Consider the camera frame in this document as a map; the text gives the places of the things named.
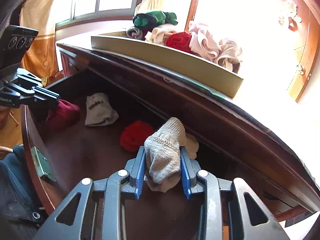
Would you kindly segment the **dark red garment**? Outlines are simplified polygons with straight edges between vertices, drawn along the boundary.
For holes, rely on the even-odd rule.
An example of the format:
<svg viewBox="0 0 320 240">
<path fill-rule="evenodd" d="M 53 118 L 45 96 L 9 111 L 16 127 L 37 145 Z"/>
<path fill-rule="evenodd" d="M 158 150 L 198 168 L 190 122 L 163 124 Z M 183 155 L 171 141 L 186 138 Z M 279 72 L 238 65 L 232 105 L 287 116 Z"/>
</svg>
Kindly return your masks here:
<svg viewBox="0 0 320 240">
<path fill-rule="evenodd" d="M 61 130 L 74 125 L 79 120 L 80 107 L 59 99 L 57 107 L 49 109 L 46 125 L 49 129 Z"/>
</svg>

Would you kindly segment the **grey knitted sock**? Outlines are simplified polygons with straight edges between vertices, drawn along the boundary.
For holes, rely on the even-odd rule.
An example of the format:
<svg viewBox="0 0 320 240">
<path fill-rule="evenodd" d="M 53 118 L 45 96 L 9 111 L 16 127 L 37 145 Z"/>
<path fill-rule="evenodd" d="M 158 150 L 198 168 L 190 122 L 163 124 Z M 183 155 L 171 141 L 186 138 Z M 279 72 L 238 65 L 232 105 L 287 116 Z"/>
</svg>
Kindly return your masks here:
<svg viewBox="0 0 320 240">
<path fill-rule="evenodd" d="M 196 158 L 199 143 L 193 135 L 185 132 L 176 117 L 170 118 L 145 140 L 145 181 L 152 191 L 165 193 L 180 181 L 181 147 L 185 147 L 190 159 Z"/>
</svg>

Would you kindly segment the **red knitted garment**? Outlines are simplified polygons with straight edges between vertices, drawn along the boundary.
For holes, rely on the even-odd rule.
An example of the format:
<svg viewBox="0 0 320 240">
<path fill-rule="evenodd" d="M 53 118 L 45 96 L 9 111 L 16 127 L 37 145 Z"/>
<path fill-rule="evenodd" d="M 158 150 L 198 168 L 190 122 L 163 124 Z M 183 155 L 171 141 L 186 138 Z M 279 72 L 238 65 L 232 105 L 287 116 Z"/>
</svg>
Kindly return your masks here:
<svg viewBox="0 0 320 240">
<path fill-rule="evenodd" d="M 147 122 L 137 120 L 126 126 L 119 139 L 120 146 L 129 152 L 137 152 L 144 141 L 155 132 Z"/>
</svg>

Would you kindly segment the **small red garment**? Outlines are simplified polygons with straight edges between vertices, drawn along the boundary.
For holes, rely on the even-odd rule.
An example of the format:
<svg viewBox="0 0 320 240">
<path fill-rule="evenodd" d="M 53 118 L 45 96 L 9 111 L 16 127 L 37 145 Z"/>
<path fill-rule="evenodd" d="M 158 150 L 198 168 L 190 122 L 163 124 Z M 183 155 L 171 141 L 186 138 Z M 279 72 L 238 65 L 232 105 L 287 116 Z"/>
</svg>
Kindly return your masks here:
<svg viewBox="0 0 320 240">
<path fill-rule="evenodd" d="M 165 45 L 186 53 L 191 53 L 191 49 L 189 47 L 190 41 L 191 35 L 186 32 L 181 32 L 170 35 Z"/>
</svg>

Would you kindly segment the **beige garment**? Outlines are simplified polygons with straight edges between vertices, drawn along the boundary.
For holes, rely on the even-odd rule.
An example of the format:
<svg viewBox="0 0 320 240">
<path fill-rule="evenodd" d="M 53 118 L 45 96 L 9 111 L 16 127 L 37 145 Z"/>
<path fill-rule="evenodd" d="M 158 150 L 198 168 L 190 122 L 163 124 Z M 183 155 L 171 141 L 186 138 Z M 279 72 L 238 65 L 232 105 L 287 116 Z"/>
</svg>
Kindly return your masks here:
<svg viewBox="0 0 320 240">
<path fill-rule="evenodd" d="M 242 49 L 236 42 L 228 39 L 220 40 L 219 46 L 220 53 L 214 62 L 219 66 L 238 74 L 241 63 L 239 57 L 242 54 Z"/>
</svg>

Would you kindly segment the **white dotted garment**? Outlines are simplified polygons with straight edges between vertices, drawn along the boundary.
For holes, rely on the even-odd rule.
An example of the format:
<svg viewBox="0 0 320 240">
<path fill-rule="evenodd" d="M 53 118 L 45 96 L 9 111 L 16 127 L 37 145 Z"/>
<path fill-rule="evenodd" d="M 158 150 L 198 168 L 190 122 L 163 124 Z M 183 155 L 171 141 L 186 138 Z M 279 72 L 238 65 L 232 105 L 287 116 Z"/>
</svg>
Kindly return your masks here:
<svg viewBox="0 0 320 240">
<path fill-rule="evenodd" d="M 168 38 L 177 33 L 177 30 L 172 24 L 162 24 L 148 31 L 145 35 L 145 41 L 155 44 L 165 45 Z"/>
</svg>

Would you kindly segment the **open wooden drawer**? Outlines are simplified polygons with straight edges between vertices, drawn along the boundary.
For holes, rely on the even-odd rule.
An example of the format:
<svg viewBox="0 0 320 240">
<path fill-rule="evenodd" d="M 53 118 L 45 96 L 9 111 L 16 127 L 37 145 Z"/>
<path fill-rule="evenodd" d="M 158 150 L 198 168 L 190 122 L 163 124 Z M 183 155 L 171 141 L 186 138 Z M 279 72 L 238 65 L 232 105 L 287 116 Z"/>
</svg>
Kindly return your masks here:
<svg viewBox="0 0 320 240">
<path fill-rule="evenodd" d="M 277 189 L 249 174 L 240 163 L 202 142 L 194 160 L 201 193 L 187 199 L 181 179 L 167 192 L 152 191 L 145 181 L 138 200 L 125 199 L 128 160 L 138 153 L 119 143 L 126 126 L 137 120 L 155 132 L 163 118 L 134 96 L 91 70 L 65 77 L 46 89 L 80 107 L 80 120 L 49 129 L 50 108 L 23 107 L 23 144 L 30 176 L 48 218 L 36 239 L 287 239 L 280 221 L 307 211 Z M 118 113 L 107 126 L 85 126 L 86 98 L 108 96 Z M 52 185 L 36 173 L 31 148 L 48 159 Z"/>
</svg>

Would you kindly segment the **metal drawer lock plate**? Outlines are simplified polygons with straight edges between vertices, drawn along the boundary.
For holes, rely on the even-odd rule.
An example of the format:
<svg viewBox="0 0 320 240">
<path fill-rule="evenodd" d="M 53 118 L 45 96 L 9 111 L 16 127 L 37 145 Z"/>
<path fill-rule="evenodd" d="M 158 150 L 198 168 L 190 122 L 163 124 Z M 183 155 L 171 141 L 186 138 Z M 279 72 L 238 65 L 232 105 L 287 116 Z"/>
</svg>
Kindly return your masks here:
<svg viewBox="0 0 320 240">
<path fill-rule="evenodd" d="M 53 174 L 48 159 L 39 151 L 37 147 L 31 148 L 31 156 L 35 165 L 38 177 L 49 184 L 56 184 L 56 178 Z"/>
</svg>

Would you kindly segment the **cardboard tray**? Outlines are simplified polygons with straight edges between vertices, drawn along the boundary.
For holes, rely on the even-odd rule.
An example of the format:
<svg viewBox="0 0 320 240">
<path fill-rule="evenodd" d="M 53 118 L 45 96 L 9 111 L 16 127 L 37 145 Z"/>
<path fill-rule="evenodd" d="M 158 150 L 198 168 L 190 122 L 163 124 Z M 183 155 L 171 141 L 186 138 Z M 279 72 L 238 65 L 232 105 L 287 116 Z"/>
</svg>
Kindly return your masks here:
<svg viewBox="0 0 320 240">
<path fill-rule="evenodd" d="M 120 36 L 93 35 L 91 46 L 128 59 L 137 59 L 153 66 L 181 74 L 218 92 L 234 98 L 243 78 L 239 75 L 177 49 Z"/>
</svg>

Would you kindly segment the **grey striped rolled garment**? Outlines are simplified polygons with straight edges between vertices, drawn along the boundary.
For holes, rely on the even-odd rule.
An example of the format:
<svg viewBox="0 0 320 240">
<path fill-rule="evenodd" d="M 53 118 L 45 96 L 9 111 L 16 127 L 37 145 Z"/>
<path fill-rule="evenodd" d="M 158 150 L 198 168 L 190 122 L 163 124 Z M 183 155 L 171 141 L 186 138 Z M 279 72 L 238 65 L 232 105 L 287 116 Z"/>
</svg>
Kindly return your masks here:
<svg viewBox="0 0 320 240">
<path fill-rule="evenodd" d="M 128 38 L 132 38 L 135 40 L 145 40 L 145 32 L 137 27 L 131 27 L 127 29 L 126 35 Z"/>
</svg>

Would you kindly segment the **pink garment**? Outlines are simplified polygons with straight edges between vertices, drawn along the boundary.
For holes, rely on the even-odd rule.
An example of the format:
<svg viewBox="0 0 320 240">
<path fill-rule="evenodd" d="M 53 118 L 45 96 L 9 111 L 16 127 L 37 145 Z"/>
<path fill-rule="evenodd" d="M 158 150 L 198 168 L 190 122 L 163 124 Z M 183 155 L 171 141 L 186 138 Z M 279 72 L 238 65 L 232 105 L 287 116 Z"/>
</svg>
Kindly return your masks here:
<svg viewBox="0 0 320 240">
<path fill-rule="evenodd" d="M 221 47 L 207 25 L 190 21 L 188 33 L 191 35 L 189 48 L 193 53 L 212 62 L 218 58 Z"/>
</svg>

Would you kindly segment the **brass door knob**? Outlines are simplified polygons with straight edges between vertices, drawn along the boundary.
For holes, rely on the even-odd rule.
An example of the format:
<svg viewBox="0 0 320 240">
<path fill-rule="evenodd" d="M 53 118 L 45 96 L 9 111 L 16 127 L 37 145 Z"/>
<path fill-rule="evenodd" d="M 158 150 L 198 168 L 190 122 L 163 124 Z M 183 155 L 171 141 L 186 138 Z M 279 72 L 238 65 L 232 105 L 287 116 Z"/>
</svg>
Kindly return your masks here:
<svg viewBox="0 0 320 240">
<path fill-rule="evenodd" d="M 297 72 L 299 75 L 305 75 L 305 67 L 300 63 L 297 64 Z"/>
</svg>

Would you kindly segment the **floral door decoration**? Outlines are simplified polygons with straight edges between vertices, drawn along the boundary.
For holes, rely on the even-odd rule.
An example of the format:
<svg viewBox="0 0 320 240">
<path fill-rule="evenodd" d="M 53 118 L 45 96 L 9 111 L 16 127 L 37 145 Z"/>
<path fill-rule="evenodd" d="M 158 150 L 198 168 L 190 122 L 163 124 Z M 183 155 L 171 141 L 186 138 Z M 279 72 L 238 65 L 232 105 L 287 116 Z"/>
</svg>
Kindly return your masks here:
<svg viewBox="0 0 320 240">
<path fill-rule="evenodd" d="M 283 2 L 278 18 L 279 24 L 291 31 L 297 31 L 298 24 L 302 22 L 302 18 L 298 16 L 297 10 L 298 5 L 295 2 Z"/>
</svg>

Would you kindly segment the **orange wooden door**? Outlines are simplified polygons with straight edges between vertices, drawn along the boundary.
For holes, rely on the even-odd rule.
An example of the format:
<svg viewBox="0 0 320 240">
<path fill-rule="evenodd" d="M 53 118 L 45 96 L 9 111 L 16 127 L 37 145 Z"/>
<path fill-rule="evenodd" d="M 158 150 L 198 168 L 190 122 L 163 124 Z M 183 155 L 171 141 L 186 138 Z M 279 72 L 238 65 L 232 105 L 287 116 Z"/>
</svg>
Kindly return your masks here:
<svg viewBox="0 0 320 240">
<path fill-rule="evenodd" d="M 305 67 L 305 75 L 296 72 L 288 87 L 289 95 L 298 102 L 306 89 L 319 54 L 319 0 L 282 0 L 295 2 L 298 5 L 298 16 L 302 22 L 297 31 L 290 31 L 293 38 L 293 51 L 297 64 Z"/>
</svg>

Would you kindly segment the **window with dark frame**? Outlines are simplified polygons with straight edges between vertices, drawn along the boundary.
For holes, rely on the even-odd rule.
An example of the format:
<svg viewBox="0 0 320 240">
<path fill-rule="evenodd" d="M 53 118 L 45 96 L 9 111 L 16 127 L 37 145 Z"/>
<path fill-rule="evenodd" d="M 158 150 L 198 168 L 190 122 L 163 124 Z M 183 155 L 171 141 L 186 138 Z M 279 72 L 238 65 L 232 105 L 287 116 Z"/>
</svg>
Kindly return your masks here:
<svg viewBox="0 0 320 240">
<path fill-rule="evenodd" d="M 141 0 L 54 0 L 52 12 L 57 29 L 73 25 L 130 20 Z"/>
</svg>

